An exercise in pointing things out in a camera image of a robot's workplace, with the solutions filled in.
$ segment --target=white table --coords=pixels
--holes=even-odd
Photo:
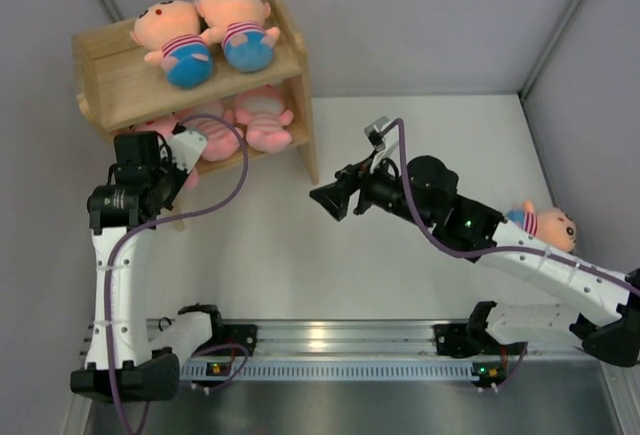
[[[551,204],[515,95],[323,98],[314,110],[321,184],[370,153],[365,126],[399,116],[409,159],[440,158],[460,176],[461,194],[503,211],[527,198]],[[239,173],[203,176],[183,211],[225,197]],[[236,319],[448,319],[466,318],[480,300],[553,300],[439,253],[416,227],[375,207],[335,222],[309,198],[312,188],[299,154],[287,151],[252,162],[223,210],[187,220],[182,233],[159,228],[149,317],[200,302]]]

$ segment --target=striped shirt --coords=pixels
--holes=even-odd
[[[180,48],[197,45],[201,45],[202,47],[207,48],[207,45],[204,43],[204,40],[200,38],[200,36],[182,35],[180,37],[174,38],[173,40],[169,40],[162,46],[162,56],[168,57]]]
[[[224,36],[224,39],[222,40],[222,48],[226,49],[227,48],[227,43],[229,42],[229,39],[231,37],[233,37],[234,35],[238,35],[241,33],[248,33],[248,32],[258,32],[258,33],[262,33],[262,34],[266,34],[267,32],[264,31],[264,28],[262,28],[260,26],[260,24],[256,23],[256,22],[236,22],[236,23],[231,23],[228,27],[227,27],[227,34]]]
[[[535,213],[524,212],[524,226],[522,229],[532,237],[538,233],[538,217]]]

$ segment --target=gray floor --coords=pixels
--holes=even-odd
[[[92,435],[124,433],[94,405]],[[130,406],[135,424],[141,407]],[[418,382],[237,383],[209,398],[186,389],[152,405],[148,435],[614,435],[596,363],[528,362],[498,396]]]

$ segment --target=gray wall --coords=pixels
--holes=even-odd
[[[93,310],[85,201],[111,159],[75,104],[70,35],[106,20],[95,0],[0,14],[0,433],[57,434]]]
[[[161,0],[116,0],[137,16]],[[567,0],[286,0],[316,94],[516,92]]]
[[[640,266],[640,0],[587,0],[527,109],[581,254]]]

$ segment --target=plush toy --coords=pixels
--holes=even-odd
[[[506,217],[538,240],[570,252],[576,245],[576,224],[558,208],[535,213],[533,203],[527,200],[522,208],[510,210]]]
[[[134,125],[132,129],[136,132],[158,132],[165,138],[165,140],[169,141],[171,137],[173,137],[173,129],[175,128],[176,123],[178,123],[176,117],[173,115],[165,115],[164,117],[160,117],[155,120]],[[185,188],[194,188],[198,185],[199,180],[198,172],[194,167],[187,177],[187,180],[184,182],[184,186]]]
[[[136,20],[131,38],[150,50],[145,61],[162,67],[169,83],[193,88],[213,72],[213,58],[199,33],[200,19],[194,5],[174,0],[145,10]]]
[[[218,115],[231,124],[235,123],[233,111],[225,110],[218,100],[181,110],[176,112],[175,116],[179,122],[182,122],[182,120],[189,115],[207,113],[210,113],[211,115]],[[229,158],[240,146],[238,138],[231,133],[231,130],[216,120],[197,118],[184,122],[184,125],[198,130],[207,137],[208,142],[206,148],[202,152],[202,158],[210,162]],[[238,132],[240,137],[242,137],[242,130],[237,127],[235,130]]]
[[[265,85],[241,93],[235,100],[236,120],[247,126],[247,144],[260,152],[275,153],[291,143],[283,127],[291,124],[293,112],[275,87]]]
[[[273,46],[280,29],[263,28],[271,6],[261,0],[198,0],[198,12],[209,28],[202,38],[222,44],[229,64],[241,72],[265,68],[273,59]]]

